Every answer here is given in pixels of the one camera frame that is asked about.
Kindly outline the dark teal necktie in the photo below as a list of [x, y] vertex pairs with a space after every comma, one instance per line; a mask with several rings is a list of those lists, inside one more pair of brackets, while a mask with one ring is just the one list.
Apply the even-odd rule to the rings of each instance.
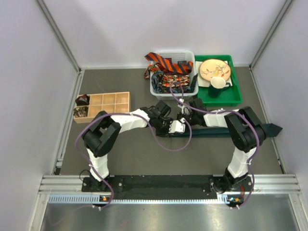
[[[273, 123], [264, 124], [268, 132], [268, 137], [277, 137], [282, 131], [282, 127]], [[227, 128], [205, 128], [193, 129], [192, 138], [229, 138], [231, 135]], [[167, 134], [167, 137], [189, 137], [189, 131], [184, 133]]]

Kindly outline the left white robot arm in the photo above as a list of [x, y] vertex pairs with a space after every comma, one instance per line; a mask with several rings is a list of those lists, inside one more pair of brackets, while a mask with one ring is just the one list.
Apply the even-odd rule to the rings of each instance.
[[183, 132], [185, 125], [181, 121], [167, 117], [170, 110], [166, 103], [159, 101], [154, 106], [141, 107], [130, 113], [100, 111], [81, 135], [89, 155], [90, 185], [99, 191], [108, 188], [108, 154], [120, 133], [146, 127], [151, 128], [155, 135]]

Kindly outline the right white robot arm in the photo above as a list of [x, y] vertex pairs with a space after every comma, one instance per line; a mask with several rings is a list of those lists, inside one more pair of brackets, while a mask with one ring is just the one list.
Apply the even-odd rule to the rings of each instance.
[[222, 182], [214, 182], [213, 187], [221, 193], [237, 190], [247, 178], [254, 155], [268, 137], [265, 126], [249, 106], [236, 110], [207, 111], [200, 99], [195, 99], [189, 104], [179, 99], [178, 103], [182, 109], [178, 117], [185, 118], [190, 125], [228, 130], [235, 149]]

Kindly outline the floral patterned tie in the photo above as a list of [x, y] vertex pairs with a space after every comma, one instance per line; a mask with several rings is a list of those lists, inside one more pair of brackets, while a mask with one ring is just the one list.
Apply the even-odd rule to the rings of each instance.
[[192, 93], [194, 91], [189, 75], [163, 72], [158, 64], [149, 64], [143, 77], [151, 78], [151, 86], [155, 93]]

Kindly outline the green white mug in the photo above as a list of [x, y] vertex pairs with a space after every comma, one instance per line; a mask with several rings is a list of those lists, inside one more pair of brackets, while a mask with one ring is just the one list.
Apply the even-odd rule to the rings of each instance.
[[226, 82], [222, 77], [213, 77], [208, 88], [210, 98], [217, 98], [220, 94], [230, 87], [230, 83]]

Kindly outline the green plastic tray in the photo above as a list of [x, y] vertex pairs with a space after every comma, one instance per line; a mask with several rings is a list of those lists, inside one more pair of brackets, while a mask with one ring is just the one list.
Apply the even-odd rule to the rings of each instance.
[[211, 98], [208, 95], [208, 87], [201, 87], [201, 77], [198, 77], [199, 91], [197, 93], [198, 98], [201, 98], [206, 106], [236, 106], [243, 102], [243, 97], [239, 85], [239, 81], [236, 75], [235, 67], [233, 64], [232, 57], [230, 55], [195, 55], [196, 67], [198, 72], [200, 64], [203, 61], [209, 59], [218, 59], [227, 63], [231, 68], [231, 76], [227, 82], [231, 83], [231, 86], [223, 91], [218, 98]]

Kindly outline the wooden compartment box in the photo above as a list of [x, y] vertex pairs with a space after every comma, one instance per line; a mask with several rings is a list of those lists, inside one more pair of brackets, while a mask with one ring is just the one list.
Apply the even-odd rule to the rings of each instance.
[[73, 120], [76, 123], [89, 123], [100, 111], [105, 111], [106, 113], [128, 113], [130, 111], [129, 92], [98, 93], [87, 95], [90, 96], [88, 116], [73, 116]]

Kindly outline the beige patterned plate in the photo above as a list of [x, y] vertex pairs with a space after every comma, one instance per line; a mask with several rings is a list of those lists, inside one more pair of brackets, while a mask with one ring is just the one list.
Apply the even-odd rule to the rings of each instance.
[[202, 79], [210, 81], [214, 77], [222, 77], [228, 80], [231, 77], [231, 67], [222, 60], [209, 59], [201, 63], [199, 74]]

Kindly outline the orange navy striped tie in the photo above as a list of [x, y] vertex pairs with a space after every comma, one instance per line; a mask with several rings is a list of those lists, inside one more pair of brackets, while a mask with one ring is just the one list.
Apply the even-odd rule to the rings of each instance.
[[186, 64], [176, 64], [167, 58], [163, 58], [157, 53], [150, 52], [144, 57], [148, 61], [156, 62], [159, 68], [165, 72], [175, 72], [179, 74], [189, 74], [193, 70], [193, 62], [188, 61]]

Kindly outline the dark red rolled tie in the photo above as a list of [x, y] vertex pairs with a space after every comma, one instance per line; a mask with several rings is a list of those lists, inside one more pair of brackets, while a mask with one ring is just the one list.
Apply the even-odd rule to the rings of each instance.
[[84, 94], [75, 99], [76, 106], [88, 106], [90, 104], [90, 96]]

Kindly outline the brown patterned rolled tie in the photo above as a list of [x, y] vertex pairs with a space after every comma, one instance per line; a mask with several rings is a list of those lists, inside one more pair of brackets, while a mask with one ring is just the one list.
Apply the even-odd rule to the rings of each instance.
[[73, 110], [74, 117], [87, 117], [89, 107], [88, 106], [77, 106]]

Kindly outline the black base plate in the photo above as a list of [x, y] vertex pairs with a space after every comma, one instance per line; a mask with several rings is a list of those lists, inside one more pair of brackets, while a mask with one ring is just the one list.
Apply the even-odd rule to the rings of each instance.
[[235, 184], [222, 175], [115, 175], [105, 181], [114, 199], [214, 199], [217, 193], [243, 195], [252, 188], [249, 176]]

